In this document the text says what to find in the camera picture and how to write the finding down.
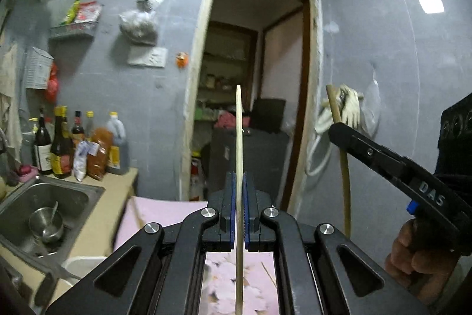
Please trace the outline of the person's right hand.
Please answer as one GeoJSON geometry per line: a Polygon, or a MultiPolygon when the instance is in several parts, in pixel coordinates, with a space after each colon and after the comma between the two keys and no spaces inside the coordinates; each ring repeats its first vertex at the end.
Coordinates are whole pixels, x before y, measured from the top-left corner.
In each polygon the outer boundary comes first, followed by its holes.
{"type": "Polygon", "coordinates": [[[442,294],[458,264],[459,256],[420,245],[415,219],[407,221],[395,238],[385,260],[385,270],[405,288],[412,285],[414,272],[427,277],[414,294],[424,305],[432,305],[442,294]]]}

